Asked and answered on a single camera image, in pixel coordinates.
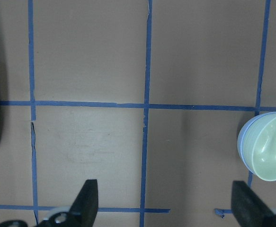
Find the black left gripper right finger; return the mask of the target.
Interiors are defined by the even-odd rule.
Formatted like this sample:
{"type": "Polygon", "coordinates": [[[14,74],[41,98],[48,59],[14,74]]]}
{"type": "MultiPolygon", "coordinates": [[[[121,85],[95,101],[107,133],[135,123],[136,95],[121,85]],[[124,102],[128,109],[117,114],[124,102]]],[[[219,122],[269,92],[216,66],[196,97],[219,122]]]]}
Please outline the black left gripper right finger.
{"type": "Polygon", "coordinates": [[[244,181],[233,181],[231,210],[241,227],[268,227],[274,213],[244,181]]]}

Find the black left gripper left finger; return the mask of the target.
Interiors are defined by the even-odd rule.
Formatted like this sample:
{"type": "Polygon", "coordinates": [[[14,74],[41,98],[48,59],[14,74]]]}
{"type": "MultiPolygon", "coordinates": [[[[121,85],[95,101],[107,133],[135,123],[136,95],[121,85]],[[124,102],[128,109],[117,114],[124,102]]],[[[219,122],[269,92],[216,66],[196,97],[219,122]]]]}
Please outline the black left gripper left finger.
{"type": "Polygon", "coordinates": [[[92,227],[98,213],[98,182],[86,180],[69,209],[79,227],[92,227]]]}

